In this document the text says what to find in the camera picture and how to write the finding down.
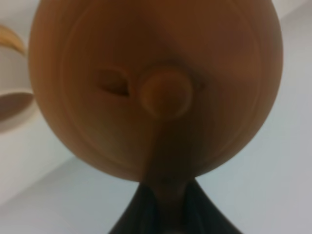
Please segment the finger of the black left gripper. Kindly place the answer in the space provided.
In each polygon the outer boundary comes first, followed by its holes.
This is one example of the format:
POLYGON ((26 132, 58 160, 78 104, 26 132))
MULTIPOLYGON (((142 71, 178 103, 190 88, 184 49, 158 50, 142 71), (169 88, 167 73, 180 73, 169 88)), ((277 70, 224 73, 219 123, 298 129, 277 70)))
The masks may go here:
POLYGON ((186 234, 241 234, 211 202, 194 179, 185 190, 183 226, 186 234))
POLYGON ((111 234, 157 234, 157 201, 150 188, 140 183, 129 206, 111 234))

